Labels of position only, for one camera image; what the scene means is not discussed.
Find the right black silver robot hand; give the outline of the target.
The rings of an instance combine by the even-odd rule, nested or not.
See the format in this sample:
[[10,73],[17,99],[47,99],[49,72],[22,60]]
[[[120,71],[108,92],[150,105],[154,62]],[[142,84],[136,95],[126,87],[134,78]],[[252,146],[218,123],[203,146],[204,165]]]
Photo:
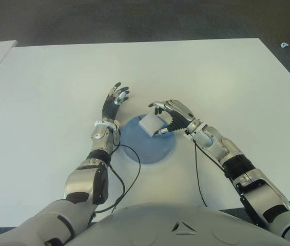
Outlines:
[[155,131],[154,136],[185,129],[195,119],[190,109],[176,99],[155,101],[148,106],[154,107],[155,115],[161,114],[165,111],[171,116],[171,123],[168,126]]

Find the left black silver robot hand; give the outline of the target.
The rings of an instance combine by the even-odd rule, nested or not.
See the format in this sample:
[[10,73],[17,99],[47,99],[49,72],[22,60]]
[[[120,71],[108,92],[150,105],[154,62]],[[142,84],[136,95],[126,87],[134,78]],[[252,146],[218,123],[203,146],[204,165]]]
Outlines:
[[102,108],[102,118],[114,121],[120,105],[129,97],[129,87],[119,88],[121,83],[115,84],[109,91]]

